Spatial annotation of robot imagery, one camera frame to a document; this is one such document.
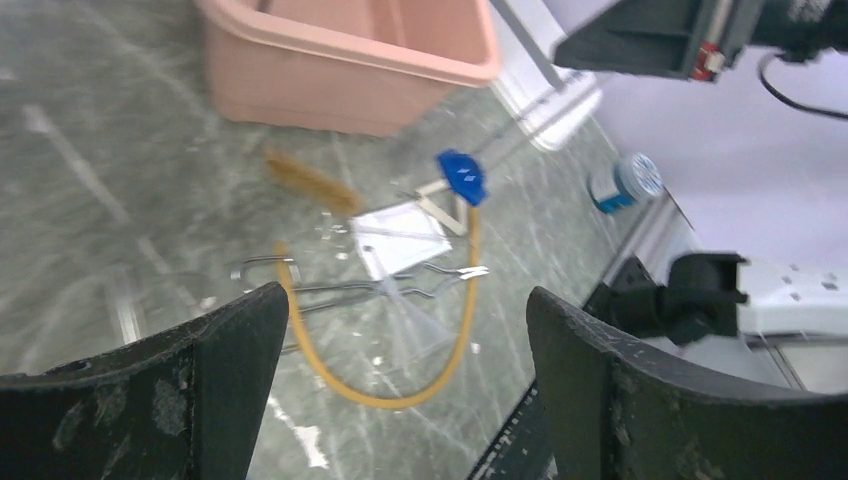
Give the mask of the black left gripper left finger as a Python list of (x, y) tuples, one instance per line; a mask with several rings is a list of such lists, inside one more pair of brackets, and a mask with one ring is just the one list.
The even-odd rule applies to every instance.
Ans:
[(271, 282), (176, 327), (1, 379), (5, 479), (243, 479), (289, 316)]

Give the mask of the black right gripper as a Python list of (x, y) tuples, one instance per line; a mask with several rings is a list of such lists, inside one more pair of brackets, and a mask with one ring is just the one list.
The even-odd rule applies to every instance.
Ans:
[[(617, 1), (585, 21), (553, 50), (558, 67), (688, 79), (719, 3)], [(748, 46), (773, 48), (790, 63), (847, 51), (842, 0), (735, 1), (718, 42), (729, 63)]]

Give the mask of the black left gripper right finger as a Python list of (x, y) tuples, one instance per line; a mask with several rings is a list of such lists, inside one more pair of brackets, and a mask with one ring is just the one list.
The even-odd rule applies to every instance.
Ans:
[(847, 398), (655, 348), (533, 289), (528, 337), (563, 479), (843, 479)]

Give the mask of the graduated cylinder blue base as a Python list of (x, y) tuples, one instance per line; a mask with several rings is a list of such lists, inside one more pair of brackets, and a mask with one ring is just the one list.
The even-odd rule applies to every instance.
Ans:
[(440, 152), (436, 161), (449, 188), (470, 206), (479, 207), (488, 192), (478, 162), (470, 154), (453, 149)]

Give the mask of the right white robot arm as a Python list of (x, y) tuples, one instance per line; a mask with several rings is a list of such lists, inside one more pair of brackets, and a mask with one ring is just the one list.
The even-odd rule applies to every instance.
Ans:
[[(803, 64), (847, 51), (844, 1), (615, 1), (555, 48), (559, 67), (713, 83), (748, 46), (769, 47), (757, 67), (761, 85), (804, 113), (846, 119), (779, 92), (765, 76), (779, 60)], [(805, 336), (781, 319), (759, 324), (765, 301), (744, 291), (744, 274), (764, 280), (765, 267), (737, 253), (693, 253), (671, 264), (664, 285), (611, 289), (602, 320), (638, 338), (665, 336), (678, 346), (705, 336)]]

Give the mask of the blue white round container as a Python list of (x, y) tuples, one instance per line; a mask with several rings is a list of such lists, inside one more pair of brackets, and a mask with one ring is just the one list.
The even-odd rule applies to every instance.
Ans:
[(653, 200), (665, 191), (658, 168), (641, 153), (623, 157), (605, 169), (590, 173), (586, 186), (594, 206), (604, 214), (614, 214)]

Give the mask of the white plastic bin lid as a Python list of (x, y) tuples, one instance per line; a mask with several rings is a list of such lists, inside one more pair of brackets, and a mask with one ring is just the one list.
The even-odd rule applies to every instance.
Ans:
[(565, 32), (543, 1), (492, 1), (500, 72), (491, 89), (539, 150), (562, 149), (594, 113), (602, 91), (594, 74), (553, 64)]

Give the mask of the clear glass funnel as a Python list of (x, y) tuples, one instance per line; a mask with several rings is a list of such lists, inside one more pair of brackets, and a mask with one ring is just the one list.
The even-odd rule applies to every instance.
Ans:
[(363, 252), (373, 262), (379, 274), (380, 289), (393, 305), (390, 318), (394, 369), (405, 368), (451, 344), (456, 335), (401, 293), (394, 277), (383, 267), (377, 251), (365, 245)]

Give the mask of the brown bristle tube brush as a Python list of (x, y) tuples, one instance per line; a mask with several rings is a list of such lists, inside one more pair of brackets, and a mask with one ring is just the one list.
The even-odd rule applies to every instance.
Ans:
[(364, 197), (344, 182), (275, 149), (267, 149), (265, 157), (271, 175), (284, 188), (341, 217), (364, 211)]

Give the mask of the pink plastic bin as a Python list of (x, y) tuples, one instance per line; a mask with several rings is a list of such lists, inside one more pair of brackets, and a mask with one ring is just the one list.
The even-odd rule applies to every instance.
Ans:
[(485, 1), (201, 1), (225, 118), (386, 137), (500, 61)]

